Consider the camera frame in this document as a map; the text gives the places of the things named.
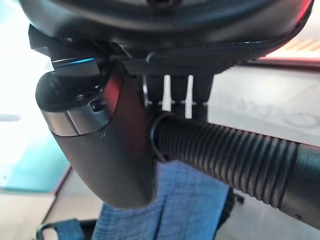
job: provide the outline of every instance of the ribbed tube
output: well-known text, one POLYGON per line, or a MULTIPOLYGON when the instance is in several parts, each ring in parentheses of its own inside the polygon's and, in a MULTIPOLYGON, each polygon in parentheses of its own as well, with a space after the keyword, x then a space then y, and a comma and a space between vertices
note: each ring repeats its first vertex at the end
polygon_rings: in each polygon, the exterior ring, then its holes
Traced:
POLYGON ((251 197, 280 208, 299 143, 175 116, 159 121, 157 148, 251 197))

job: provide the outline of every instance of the blue cloth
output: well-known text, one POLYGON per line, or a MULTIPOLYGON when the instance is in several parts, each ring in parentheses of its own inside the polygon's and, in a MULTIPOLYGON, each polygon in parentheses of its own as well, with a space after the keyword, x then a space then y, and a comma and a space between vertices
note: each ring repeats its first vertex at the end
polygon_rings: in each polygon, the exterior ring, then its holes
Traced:
POLYGON ((77 219, 60 221, 55 224, 59 240, 84 240, 80 222, 77 219))
POLYGON ((184 163, 158 163, 151 205, 121 210, 104 204, 93 240, 212 240, 229 187, 184 163))

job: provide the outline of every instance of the blue light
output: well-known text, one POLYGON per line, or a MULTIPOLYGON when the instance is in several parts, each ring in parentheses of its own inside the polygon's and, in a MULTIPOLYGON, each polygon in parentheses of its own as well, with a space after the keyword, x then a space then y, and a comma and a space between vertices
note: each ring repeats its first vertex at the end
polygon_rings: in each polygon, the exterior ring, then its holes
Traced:
POLYGON ((68 65, 72 65, 72 64, 81 64, 81 63, 85 63, 85 62, 89 62, 89 61, 94 61, 94 58, 87 58, 87 59, 82 59, 82 60, 78 60, 78 61, 71 61, 71 62, 67 62, 67 63, 63 63, 60 65, 57 65, 57 67, 64 67, 64 66, 68 66, 68 65))

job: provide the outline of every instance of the blue strap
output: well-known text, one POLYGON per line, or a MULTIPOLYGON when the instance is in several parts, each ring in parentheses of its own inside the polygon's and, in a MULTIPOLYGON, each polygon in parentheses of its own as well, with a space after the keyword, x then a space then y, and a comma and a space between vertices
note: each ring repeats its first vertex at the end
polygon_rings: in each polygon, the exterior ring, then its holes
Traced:
POLYGON ((158 194, 147 207, 103 205, 93 240, 212 240, 229 187, 182 163, 158 164, 158 194))
POLYGON ((59 240, 84 240, 85 235, 77 219, 57 222, 55 230, 59 240))

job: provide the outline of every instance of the black flexible hose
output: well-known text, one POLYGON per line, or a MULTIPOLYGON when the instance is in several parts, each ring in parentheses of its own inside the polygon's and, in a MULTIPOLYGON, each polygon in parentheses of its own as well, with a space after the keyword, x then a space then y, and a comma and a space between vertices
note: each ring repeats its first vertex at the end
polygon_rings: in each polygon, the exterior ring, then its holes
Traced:
POLYGON ((320 229, 320 148, 167 115, 158 150, 320 229))

